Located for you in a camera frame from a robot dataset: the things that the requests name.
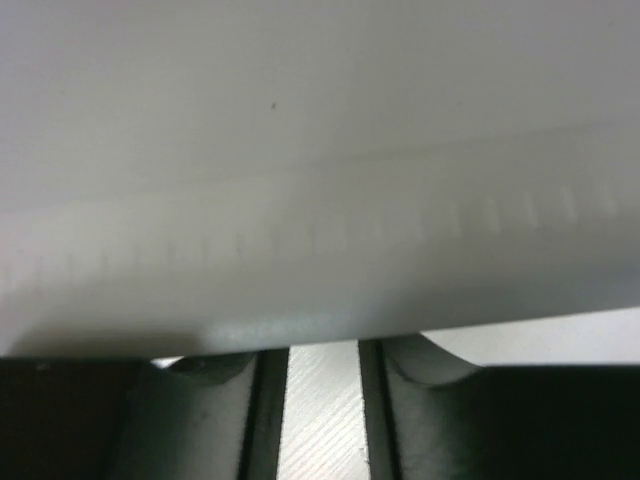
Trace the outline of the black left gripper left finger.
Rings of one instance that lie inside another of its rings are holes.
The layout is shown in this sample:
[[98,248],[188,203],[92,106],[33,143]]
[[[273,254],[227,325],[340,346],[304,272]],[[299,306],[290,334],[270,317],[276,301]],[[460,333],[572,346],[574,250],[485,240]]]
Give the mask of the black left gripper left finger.
[[273,479],[285,349],[149,360],[5,359],[5,479]]

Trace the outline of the grey sneaker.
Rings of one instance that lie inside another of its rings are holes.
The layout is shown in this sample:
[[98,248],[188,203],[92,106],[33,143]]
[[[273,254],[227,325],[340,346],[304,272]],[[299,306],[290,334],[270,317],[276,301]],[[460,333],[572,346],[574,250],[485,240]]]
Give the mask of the grey sneaker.
[[1,351],[639,305],[635,1],[5,1]]

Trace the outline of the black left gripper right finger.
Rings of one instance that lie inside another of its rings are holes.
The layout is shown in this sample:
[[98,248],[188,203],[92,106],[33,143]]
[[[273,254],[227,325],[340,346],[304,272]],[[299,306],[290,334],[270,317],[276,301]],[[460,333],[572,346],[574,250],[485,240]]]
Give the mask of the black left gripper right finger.
[[481,367],[415,334],[358,345],[375,479],[635,479],[635,365]]

